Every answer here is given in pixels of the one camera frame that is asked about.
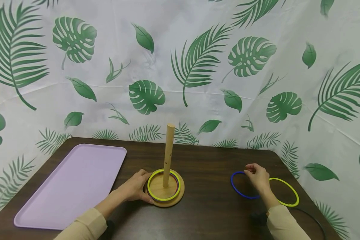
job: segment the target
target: hand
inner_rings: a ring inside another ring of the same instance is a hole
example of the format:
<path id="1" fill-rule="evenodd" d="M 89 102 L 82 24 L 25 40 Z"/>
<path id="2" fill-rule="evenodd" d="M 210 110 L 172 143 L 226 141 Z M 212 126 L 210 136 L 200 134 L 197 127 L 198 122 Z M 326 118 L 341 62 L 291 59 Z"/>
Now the hand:
<path id="1" fill-rule="evenodd" d="M 122 184 L 117 191 L 125 196 L 127 201 L 143 200 L 144 202 L 153 204 L 154 200 L 145 192 L 143 187 L 145 182 L 152 175 L 152 172 L 147 172 L 144 169 L 140 169 L 124 184 Z"/>
<path id="2" fill-rule="evenodd" d="M 245 166 L 247 170 L 244 170 L 245 174 L 250 178 L 251 183 L 258 192 L 271 190 L 269 185 L 269 173 L 264 167 L 259 164 L 253 163 Z"/>

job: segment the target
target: purple tray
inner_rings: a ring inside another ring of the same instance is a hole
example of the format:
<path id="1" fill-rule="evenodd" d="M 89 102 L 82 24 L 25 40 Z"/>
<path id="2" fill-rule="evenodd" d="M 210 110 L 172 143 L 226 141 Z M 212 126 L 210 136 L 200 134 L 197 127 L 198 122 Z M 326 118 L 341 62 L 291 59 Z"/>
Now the purple tray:
<path id="1" fill-rule="evenodd" d="M 16 227 L 63 230 L 110 192 L 127 150 L 75 146 L 14 217 Z"/>

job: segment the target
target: right hand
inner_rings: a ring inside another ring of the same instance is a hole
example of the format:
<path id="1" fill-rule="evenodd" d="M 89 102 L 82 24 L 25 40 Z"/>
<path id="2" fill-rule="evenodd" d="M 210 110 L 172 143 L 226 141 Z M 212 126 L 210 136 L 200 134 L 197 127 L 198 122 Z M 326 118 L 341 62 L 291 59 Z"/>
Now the right hand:
<path id="1" fill-rule="evenodd" d="M 269 185 L 269 173 L 264 167 L 256 163 L 248 164 L 245 167 L 246 170 L 244 170 L 244 173 L 250 178 L 251 183 L 258 192 L 271 189 Z"/>

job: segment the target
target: fabric backdrop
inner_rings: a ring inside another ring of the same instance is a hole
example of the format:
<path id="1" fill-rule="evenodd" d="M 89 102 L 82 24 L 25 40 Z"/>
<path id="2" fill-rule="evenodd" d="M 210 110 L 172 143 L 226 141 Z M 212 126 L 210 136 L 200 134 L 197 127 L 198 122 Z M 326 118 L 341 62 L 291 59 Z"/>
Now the fabric backdrop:
<path id="1" fill-rule="evenodd" d="M 360 239 L 360 0 L 0 0 L 0 210 L 66 139 L 169 122 L 276 152 Z"/>

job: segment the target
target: wooden table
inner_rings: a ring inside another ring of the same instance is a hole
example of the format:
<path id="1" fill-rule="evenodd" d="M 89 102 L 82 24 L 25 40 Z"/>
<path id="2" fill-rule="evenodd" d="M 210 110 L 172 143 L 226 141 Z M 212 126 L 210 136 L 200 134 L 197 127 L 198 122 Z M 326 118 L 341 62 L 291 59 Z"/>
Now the wooden table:
<path id="1" fill-rule="evenodd" d="M 77 137 L 68 139 L 0 212 L 0 240 L 49 240 L 58 235 L 59 231 L 54 230 L 17 228 L 13 225 L 13 218 L 69 151 L 81 143 L 127 149 L 127 157 L 113 189 L 141 168 L 154 171 L 163 167 L 164 144 Z M 254 226 L 250 222 L 251 213 L 265 210 L 261 199 L 245 199 L 230 184 L 233 172 L 241 171 L 246 164 L 253 162 L 265 167 L 271 177 L 291 184 L 300 196 L 299 207 L 319 220 L 327 239 L 340 239 L 274 152 L 185 145 L 174 145 L 172 156 L 172 169 L 178 171 L 185 181 L 183 199 L 168 209 L 141 201 L 124 203 L 110 218 L 116 225 L 112 239 L 271 239 L 267 237 L 266 227 Z M 243 193 L 255 194 L 246 176 L 237 176 L 234 180 Z M 279 200 L 294 202 L 293 192 L 284 184 L 271 181 L 271 187 Z M 312 239 L 323 239 L 320 228 L 309 216 L 298 211 L 292 211 L 292 215 Z"/>

